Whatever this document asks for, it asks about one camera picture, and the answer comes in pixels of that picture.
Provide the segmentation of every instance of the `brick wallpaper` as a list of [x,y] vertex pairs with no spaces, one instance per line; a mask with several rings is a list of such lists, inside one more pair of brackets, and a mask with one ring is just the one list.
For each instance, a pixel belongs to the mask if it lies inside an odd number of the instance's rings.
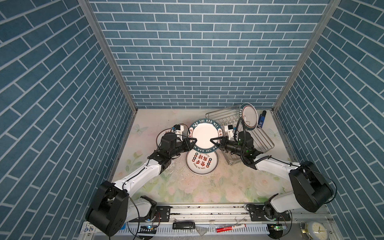
[[73,239],[130,110],[76,0],[0,1],[0,239]]
[[271,108],[329,0],[91,0],[139,108]]
[[342,0],[278,116],[301,161],[337,184],[345,239],[383,240],[384,1]]

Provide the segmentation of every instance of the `alarm clock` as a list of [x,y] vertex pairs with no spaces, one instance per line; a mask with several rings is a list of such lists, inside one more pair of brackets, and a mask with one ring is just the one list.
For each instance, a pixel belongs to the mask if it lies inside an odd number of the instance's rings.
[[323,224],[310,221],[300,223],[301,233],[306,235],[308,239],[313,240],[328,240],[328,231]]

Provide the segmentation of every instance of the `dish rack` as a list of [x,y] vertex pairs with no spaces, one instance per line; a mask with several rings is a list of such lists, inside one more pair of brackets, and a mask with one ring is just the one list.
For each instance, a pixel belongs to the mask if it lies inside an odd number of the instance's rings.
[[[225,125],[232,124],[233,126],[236,126],[237,122],[239,121],[239,109],[241,105],[236,105],[216,111],[212,111],[205,114],[205,118],[212,119],[219,123],[224,129]],[[240,123],[239,124],[239,131],[242,131],[243,126]],[[260,152],[267,152],[275,147],[275,144],[272,142],[272,140],[268,137],[268,135],[264,132],[262,128],[255,128],[254,130],[247,130],[252,138],[253,138],[253,145],[254,147],[259,150]],[[232,155],[230,153],[223,152],[224,157],[229,165],[233,165],[235,163],[241,162],[241,159],[237,155]]]

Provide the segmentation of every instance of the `red marker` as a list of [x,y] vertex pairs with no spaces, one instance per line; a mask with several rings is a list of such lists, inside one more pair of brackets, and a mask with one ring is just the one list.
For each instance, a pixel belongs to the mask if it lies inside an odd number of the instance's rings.
[[237,225],[233,225],[233,226],[230,226],[230,227],[217,228],[216,232],[230,231],[232,229],[244,228],[244,227],[247,227],[247,225],[245,225],[245,224],[237,224]]

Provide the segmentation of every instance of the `floral tabletop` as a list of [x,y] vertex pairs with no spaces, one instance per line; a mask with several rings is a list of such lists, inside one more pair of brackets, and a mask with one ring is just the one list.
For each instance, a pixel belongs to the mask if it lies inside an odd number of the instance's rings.
[[[203,118],[210,110],[140,109],[137,113],[126,147],[118,163],[113,181],[116,181],[147,161],[156,147],[156,137],[175,124]],[[274,142],[268,154],[289,160],[276,125],[269,111],[263,130]],[[276,193],[292,190],[289,181],[271,173],[254,170],[242,163],[228,165],[220,150],[216,150],[218,164],[208,175],[196,175],[187,167],[187,153],[175,160],[159,176],[139,189],[133,198],[147,195],[157,202],[264,202]]]

